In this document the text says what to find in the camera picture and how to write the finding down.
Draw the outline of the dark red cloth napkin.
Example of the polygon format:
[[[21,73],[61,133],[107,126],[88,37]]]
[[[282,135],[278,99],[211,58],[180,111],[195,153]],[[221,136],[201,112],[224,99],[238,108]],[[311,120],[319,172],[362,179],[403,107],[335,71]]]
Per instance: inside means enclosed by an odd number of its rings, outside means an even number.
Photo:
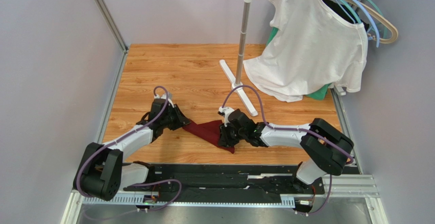
[[[232,154],[235,153],[235,148],[234,147],[223,147],[219,145],[219,140],[220,140],[220,125],[222,125],[223,122],[221,120],[213,120],[210,122],[206,122],[206,123],[200,123],[197,124],[194,121],[190,121],[190,124],[183,126],[182,128],[209,142],[210,144],[214,145],[215,147],[222,149],[222,150],[226,150]]]

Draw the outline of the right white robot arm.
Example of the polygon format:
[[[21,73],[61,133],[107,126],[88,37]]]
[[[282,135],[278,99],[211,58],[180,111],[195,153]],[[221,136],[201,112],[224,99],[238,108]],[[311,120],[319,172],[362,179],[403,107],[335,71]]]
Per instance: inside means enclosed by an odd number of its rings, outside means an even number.
[[[239,109],[219,108],[219,146],[233,147],[244,140],[254,147],[287,146],[303,149],[309,160],[301,162],[293,174],[297,183],[310,185],[324,175],[339,176],[352,163],[353,141],[321,118],[299,126],[254,122]]]

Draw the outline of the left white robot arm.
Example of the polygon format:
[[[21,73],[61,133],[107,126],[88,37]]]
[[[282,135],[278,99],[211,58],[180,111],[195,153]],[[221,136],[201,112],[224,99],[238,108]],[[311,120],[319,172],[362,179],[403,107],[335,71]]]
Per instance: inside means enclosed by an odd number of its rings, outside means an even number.
[[[73,189],[85,197],[112,200],[119,190],[145,183],[152,166],[125,160],[163,134],[190,124],[171,99],[155,98],[147,112],[127,133],[106,143],[90,143],[82,156]]]

